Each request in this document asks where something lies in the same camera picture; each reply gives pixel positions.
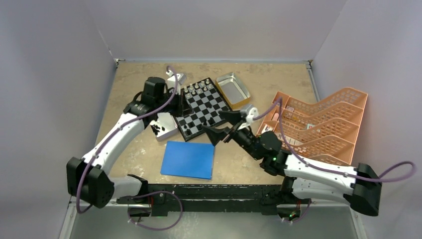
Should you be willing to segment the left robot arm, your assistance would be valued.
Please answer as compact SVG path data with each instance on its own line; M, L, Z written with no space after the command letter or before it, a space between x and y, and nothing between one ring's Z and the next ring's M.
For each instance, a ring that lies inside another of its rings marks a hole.
M187 100L181 90L185 80L183 73L172 73L167 80L147 78L143 90L125 106L117 123L100 143L82 158L72 157L68 161L68 193L77 201L83 200L97 208L121 197L144 203L148 199L146 180L135 175L111 179L109 173L127 146L152 121L164 114L179 117L187 111Z

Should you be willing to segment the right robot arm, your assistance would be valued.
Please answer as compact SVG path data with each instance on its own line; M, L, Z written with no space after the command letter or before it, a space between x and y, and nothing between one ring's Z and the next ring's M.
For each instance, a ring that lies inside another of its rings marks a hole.
M299 156L284 150L272 131L255 136L241 111L221 111L231 127L204 125L203 131L212 145L234 141L259 166L272 176L282 176L280 198L287 203L304 199L323 199L345 203L351 209L376 217L379 215L382 182L371 166L339 166Z

